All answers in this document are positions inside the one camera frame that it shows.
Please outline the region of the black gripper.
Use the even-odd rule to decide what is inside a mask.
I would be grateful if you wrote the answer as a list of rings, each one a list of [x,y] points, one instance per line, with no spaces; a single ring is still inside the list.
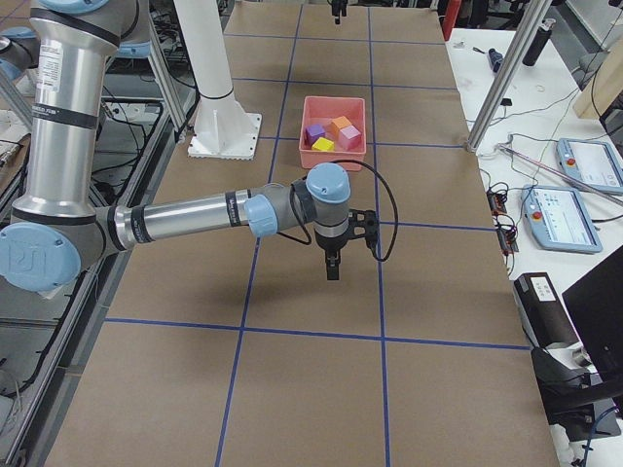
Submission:
[[[342,18],[347,16],[347,0],[329,0],[331,15],[336,25],[340,25]]]
[[[317,245],[325,251],[326,278],[329,281],[340,279],[340,250],[349,242],[348,225],[325,226],[314,224]]]

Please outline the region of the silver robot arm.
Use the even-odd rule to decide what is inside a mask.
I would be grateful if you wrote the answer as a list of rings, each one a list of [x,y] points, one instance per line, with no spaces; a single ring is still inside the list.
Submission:
[[[101,34],[105,40],[111,39],[118,47],[121,56],[121,44],[128,40],[128,46],[138,47],[138,43],[147,38],[148,1],[41,1],[44,14],[50,13],[53,19],[63,24],[77,26],[79,31]],[[118,38],[113,32],[101,32],[94,24],[88,25],[88,15],[110,14],[111,7],[121,8],[121,29]],[[20,77],[26,70],[39,66],[40,44],[37,35],[28,27],[17,27],[1,32],[1,70],[10,80]]]
[[[289,186],[266,185],[160,205],[96,208],[88,189],[106,61],[149,53],[144,1],[35,1],[39,73],[24,194],[1,232],[1,273],[30,292],[72,282],[98,260],[157,239],[247,226],[254,235],[312,224],[327,276],[338,277],[351,218],[346,171],[324,162]]]

